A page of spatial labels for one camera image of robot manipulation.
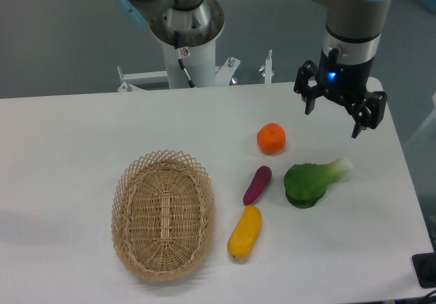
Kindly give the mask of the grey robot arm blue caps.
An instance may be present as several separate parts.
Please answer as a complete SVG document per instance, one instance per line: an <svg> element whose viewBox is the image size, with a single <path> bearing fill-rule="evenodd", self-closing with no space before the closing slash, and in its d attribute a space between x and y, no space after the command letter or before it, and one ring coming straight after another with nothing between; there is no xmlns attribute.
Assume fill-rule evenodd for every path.
<svg viewBox="0 0 436 304"><path fill-rule="evenodd" d="M376 128L387 95L370 92L367 80L391 0L313 0L326 7L326 31L319 63L306 61L294 90L310 113L319 97L343 106L355 122L353 136ZM225 17L216 0L114 0L135 25L148 25L161 42L173 89L211 87L215 40Z"/></svg>

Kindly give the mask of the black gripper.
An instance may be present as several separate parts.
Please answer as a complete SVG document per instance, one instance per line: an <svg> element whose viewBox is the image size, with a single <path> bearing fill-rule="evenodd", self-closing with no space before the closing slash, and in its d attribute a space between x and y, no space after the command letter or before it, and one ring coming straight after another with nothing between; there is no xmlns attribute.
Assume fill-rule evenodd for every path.
<svg viewBox="0 0 436 304"><path fill-rule="evenodd" d="M367 91L367 80L374 58L358 65L336 63L328 66L328 56L321 51L319 69L311 60L305 61L297 71L294 92L301 95L305 103L305 114L309 115L318 97L325 97L346 106L355 124L352 138L367 128L374 130L384 118L388 94L384 91ZM309 80L315 77L315 86Z"/></svg>

